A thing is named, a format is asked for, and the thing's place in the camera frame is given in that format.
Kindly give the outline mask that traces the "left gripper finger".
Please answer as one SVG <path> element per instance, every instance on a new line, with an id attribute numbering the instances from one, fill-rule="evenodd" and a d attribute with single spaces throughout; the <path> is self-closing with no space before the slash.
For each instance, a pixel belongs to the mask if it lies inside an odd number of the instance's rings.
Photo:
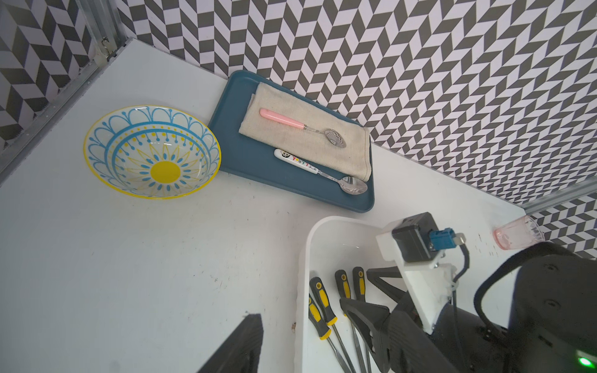
<path id="1" fill-rule="evenodd" d="M 198 373 L 257 372 L 263 338 L 261 314 L 247 315 Z"/>

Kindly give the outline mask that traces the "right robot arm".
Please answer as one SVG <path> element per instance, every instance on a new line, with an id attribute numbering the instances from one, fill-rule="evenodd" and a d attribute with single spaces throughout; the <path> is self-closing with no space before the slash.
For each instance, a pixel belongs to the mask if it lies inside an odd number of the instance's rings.
<path id="1" fill-rule="evenodd" d="M 482 304 L 502 278 L 516 274 L 508 326 L 492 323 Z M 551 242 L 505 261 L 474 295 L 474 312 L 451 304 L 427 334 L 410 294 L 382 290 L 393 309 L 343 298 L 382 372 L 594 372 L 596 263 Z"/>

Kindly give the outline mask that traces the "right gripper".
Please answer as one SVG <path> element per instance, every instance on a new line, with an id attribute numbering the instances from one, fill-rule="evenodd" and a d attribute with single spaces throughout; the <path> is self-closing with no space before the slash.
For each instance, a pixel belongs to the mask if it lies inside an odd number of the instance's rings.
<path id="1" fill-rule="evenodd" d="M 421 327 L 409 293 L 386 281 L 402 279 L 398 267 L 372 268 L 371 284 L 396 302 L 386 306 L 342 298 L 340 307 L 356 326 L 379 371 L 507 372 L 508 352 L 480 317 L 445 305 L 431 334 Z"/>

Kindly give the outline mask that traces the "white plastic storage box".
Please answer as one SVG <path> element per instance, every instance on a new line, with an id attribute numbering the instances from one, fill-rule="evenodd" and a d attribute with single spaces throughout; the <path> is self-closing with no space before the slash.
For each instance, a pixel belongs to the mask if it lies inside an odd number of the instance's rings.
<path id="1" fill-rule="evenodd" d="M 331 307 L 337 315 L 337 330 L 346 344 L 350 359 L 354 363 L 358 361 L 350 323 L 340 308 L 340 295 L 334 275 L 337 270 L 351 273 L 354 267 L 368 270 L 396 266 L 395 261 L 385 258 L 376 239 L 389 229 L 389 225 L 374 225 L 340 216 L 324 218 L 312 227 L 300 254 L 298 270 L 294 358 L 296 372 L 341 370 L 328 343 L 320 340 L 316 328 L 308 319 L 308 298 L 312 296 L 309 282 L 314 277 L 320 277 L 323 281 Z M 473 312 L 474 292 L 512 254 L 496 247 L 492 238 L 483 239 L 467 234 L 466 239 L 471 268 L 460 280 L 457 301 L 460 308 Z"/>

